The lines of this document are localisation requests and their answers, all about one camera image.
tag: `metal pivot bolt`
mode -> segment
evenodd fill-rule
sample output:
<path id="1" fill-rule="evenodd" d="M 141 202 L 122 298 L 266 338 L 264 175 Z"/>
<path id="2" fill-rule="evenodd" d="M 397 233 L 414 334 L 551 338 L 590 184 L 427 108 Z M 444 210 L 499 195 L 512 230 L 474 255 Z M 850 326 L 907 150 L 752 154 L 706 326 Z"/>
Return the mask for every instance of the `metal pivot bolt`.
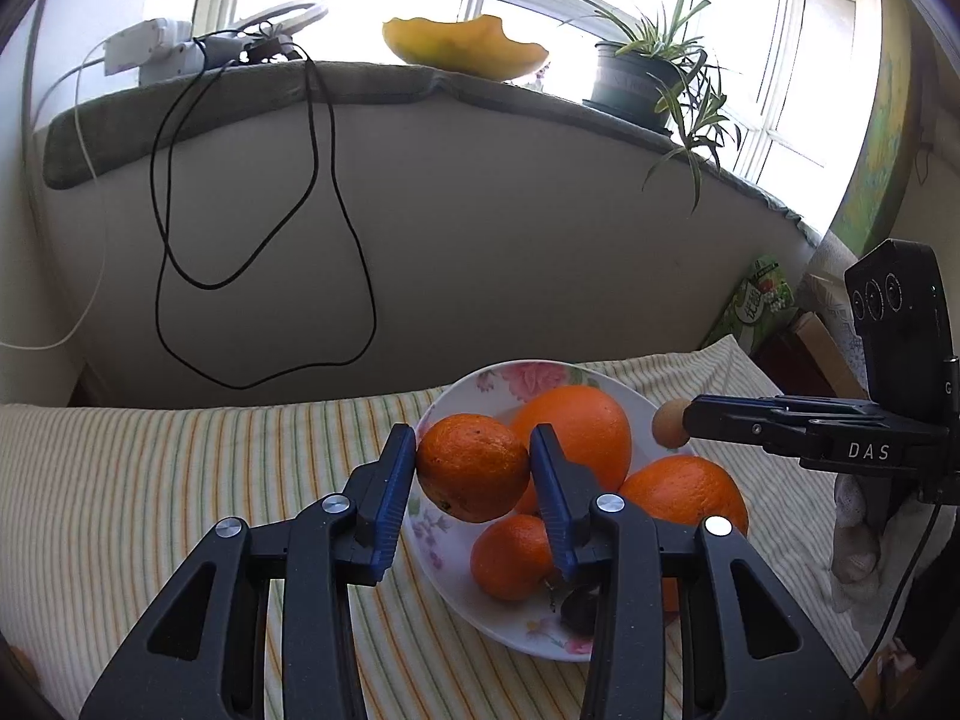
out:
<path id="1" fill-rule="evenodd" d="M 726 517 L 717 517 L 717 515 L 707 517 L 704 528 L 707 528 L 707 532 L 713 533 L 714 536 L 729 536 L 733 532 L 733 525 L 730 524 L 730 521 Z"/>
<path id="2" fill-rule="evenodd" d="M 619 512 L 623 509 L 623 498 L 613 493 L 604 493 L 597 497 L 597 509 L 601 512 Z"/>
<path id="3" fill-rule="evenodd" d="M 243 530 L 243 522 L 236 517 L 225 517 L 217 523 L 214 530 L 220 538 L 232 538 Z"/>
<path id="4" fill-rule="evenodd" d="M 339 514 L 350 508 L 350 499 L 346 495 L 333 493 L 323 498 L 323 503 L 320 505 L 327 514 Z"/>

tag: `green package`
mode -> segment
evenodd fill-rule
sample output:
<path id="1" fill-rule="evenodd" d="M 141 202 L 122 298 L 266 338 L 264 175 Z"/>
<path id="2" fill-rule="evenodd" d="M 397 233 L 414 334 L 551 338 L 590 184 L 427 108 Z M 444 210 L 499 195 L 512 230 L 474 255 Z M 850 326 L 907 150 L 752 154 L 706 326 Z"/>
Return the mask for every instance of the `green package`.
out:
<path id="1" fill-rule="evenodd" d="M 750 264 L 701 348 L 733 335 L 740 348 L 752 354 L 796 312 L 784 271 L 773 257 L 764 255 Z"/>

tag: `striped tablecloth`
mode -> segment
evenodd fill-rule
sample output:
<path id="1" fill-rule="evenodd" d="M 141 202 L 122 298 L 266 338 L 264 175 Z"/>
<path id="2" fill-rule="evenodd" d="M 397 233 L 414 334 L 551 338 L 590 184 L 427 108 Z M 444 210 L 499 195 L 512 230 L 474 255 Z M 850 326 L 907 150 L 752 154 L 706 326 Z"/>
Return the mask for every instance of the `striped tablecloth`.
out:
<path id="1" fill-rule="evenodd" d="M 586 365 L 655 403 L 776 388 L 732 338 L 690 354 Z M 42 689 L 76 717 L 110 656 L 190 548 L 221 517 L 253 526 L 294 517 L 376 459 L 392 423 L 416 423 L 440 394 L 257 409 L 151 412 L 0 408 L 0 630 L 32 659 Z M 830 474 L 761 450 L 693 448 L 731 472 L 750 541 L 842 664 L 863 655 L 829 605 Z M 282 717 L 282 583 L 271 594 L 266 712 Z M 371 720 L 579 715 L 585 664 L 513 652 L 446 607 L 401 539 L 376 589 L 352 589 L 353 630 Z M 667 630 L 665 716 L 680 718 L 680 632 Z"/>

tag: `triangular cutout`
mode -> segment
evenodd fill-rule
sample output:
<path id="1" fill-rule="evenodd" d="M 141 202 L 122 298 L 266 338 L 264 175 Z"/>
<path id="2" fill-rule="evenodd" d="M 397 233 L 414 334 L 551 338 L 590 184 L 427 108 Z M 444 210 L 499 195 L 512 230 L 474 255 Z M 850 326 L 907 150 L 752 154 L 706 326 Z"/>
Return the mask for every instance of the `triangular cutout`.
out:
<path id="1" fill-rule="evenodd" d="M 217 568 L 205 562 L 176 596 L 170 610 L 157 623 L 147 640 L 147 650 L 181 661 L 195 661 L 200 654 L 203 621 L 210 603 L 210 590 Z"/>
<path id="2" fill-rule="evenodd" d="M 735 560 L 730 568 L 751 658 L 762 661 L 800 649 L 800 637 L 776 608 L 750 567 L 742 560 Z"/>

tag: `gray glove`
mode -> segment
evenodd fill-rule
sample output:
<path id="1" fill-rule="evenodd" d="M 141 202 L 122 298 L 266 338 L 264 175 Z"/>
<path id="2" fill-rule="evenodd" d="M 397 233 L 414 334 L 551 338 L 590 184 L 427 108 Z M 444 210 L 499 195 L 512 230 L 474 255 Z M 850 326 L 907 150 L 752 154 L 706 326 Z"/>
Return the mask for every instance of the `gray glove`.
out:
<path id="1" fill-rule="evenodd" d="M 869 647 L 880 633 L 896 586 L 917 549 L 933 507 L 920 503 L 917 496 L 912 495 L 887 522 L 880 536 L 866 524 L 867 504 L 856 478 L 838 474 L 833 486 L 833 501 L 836 504 L 830 565 L 833 607 L 839 613 L 850 613 L 853 629 Z M 947 545 L 955 519 L 956 507 L 942 507 L 917 562 L 914 577 L 919 576 Z M 898 609 L 881 646 L 893 638 L 912 581 L 901 594 Z"/>

